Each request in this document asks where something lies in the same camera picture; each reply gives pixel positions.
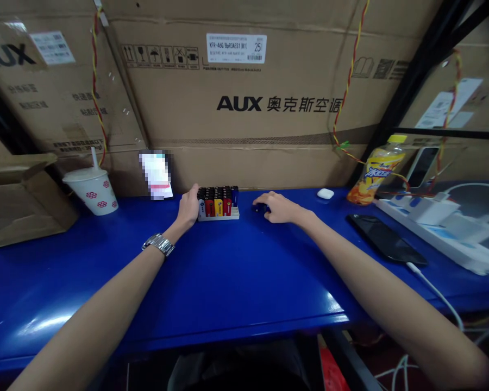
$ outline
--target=black metal rack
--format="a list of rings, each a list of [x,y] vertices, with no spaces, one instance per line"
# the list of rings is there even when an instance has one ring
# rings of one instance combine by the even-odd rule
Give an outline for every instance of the black metal rack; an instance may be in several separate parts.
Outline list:
[[[399,127],[432,70],[449,57],[453,53],[453,48],[489,16],[489,0],[485,0],[462,22],[472,4],[473,0],[444,0],[442,2],[362,155],[362,161],[366,161],[371,152],[376,147],[385,144],[389,136],[394,133],[489,140],[488,131]],[[355,167],[347,183],[348,186],[355,185],[362,170],[363,165],[361,164]]]
[[[16,119],[1,96],[0,141],[14,155],[40,153],[33,139],[28,135],[23,125]]]

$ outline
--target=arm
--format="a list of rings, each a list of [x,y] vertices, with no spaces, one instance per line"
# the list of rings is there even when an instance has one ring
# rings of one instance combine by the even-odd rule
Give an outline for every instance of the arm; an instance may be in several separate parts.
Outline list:
[[[440,312],[313,212],[270,192],[272,223],[295,223],[319,246],[364,310],[412,356],[440,389],[489,387],[489,359]]]
[[[163,236],[172,244],[196,221],[196,184]],[[82,390],[125,335],[165,256],[150,245],[94,294],[44,346],[9,390]]]

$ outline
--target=metal watch band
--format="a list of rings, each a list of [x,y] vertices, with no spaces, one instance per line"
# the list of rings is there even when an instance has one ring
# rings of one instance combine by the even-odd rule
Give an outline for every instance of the metal watch band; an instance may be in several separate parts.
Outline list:
[[[153,245],[154,247],[161,250],[166,257],[170,255],[175,246],[172,245],[168,239],[161,236],[161,234],[152,235],[146,242],[144,242],[143,246],[141,246],[142,250],[145,250],[149,245]]]

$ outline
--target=white label sticker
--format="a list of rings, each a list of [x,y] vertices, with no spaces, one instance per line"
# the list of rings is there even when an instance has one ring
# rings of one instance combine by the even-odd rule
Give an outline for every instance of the white label sticker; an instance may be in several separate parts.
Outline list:
[[[61,31],[30,34],[47,65],[76,62]]]
[[[456,96],[455,105],[449,114],[449,127],[451,128],[450,122],[460,111],[462,106],[469,100],[472,94],[477,90],[477,88],[482,83],[483,79],[469,79],[464,78],[460,80],[458,84],[458,95]],[[441,128],[444,126],[444,120],[446,118],[449,106],[453,100],[452,92],[441,92],[439,93],[433,103],[431,103],[428,109],[425,111],[424,115],[420,118],[415,128],[420,129],[433,129]]]
[[[460,111],[456,117],[449,122],[449,127],[453,129],[462,129],[472,116],[473,113],[470,111]]]
[[[264,64],[266,35],[207,34],[208,62]]]

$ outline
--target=hand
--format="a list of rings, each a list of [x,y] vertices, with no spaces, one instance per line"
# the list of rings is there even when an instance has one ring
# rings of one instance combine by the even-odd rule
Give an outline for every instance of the hand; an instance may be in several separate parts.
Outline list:
[[[265,218],[271,223],[295,223],[299,224],[301,218],[310,212],[308,209],[290,201],[281,194],[275,192],[265,193],[257,197],[253,202],[268,205],[271,212],[265,213]]]
[[[184,226],[187,230],[194,225],[199,214],[198,190],[199,185],[194,184],[188,193],[181,196],[181,201],[179,202],[179,211],[175,222]]]

